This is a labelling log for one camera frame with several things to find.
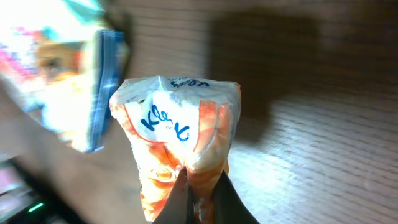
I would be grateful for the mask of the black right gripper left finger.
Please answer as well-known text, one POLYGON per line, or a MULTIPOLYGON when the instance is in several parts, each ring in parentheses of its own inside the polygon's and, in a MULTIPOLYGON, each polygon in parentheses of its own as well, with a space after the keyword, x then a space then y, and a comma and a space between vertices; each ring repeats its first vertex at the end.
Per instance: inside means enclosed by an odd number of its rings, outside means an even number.
POLYGON ((153 224, 195 224, 193 192, 183 168, 173 186, 166 204, 153 224))

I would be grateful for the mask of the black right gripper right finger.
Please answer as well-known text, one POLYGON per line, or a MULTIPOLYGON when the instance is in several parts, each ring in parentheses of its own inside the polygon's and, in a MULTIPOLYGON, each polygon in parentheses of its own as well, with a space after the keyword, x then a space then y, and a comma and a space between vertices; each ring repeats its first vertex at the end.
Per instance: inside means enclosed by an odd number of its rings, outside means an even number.
POLYGON ((214 189, 215 224, 259 224, 245 207, 225 171, 214 189))

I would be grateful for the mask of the orange tissue pack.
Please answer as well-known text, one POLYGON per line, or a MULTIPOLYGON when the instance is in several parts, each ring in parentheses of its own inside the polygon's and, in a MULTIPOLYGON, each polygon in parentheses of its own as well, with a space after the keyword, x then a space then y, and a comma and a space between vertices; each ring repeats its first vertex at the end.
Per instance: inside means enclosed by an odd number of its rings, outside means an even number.
POLYGON ((236 82, 187 77, 125 80, 109 101, 131 143, 145 219, 155 220, 185 169, 198 223, 213 223, 213 189, 229 171, 241 113, 236 82))

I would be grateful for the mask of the yellow snack bag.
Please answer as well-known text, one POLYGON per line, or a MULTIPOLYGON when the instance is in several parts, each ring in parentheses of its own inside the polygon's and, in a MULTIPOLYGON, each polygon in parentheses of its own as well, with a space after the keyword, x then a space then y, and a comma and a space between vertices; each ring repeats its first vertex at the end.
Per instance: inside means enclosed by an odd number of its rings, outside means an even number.
POLYGON ((82 153, 99 151, 128 53, 99 0, 1 0, 1 84, 82 153))

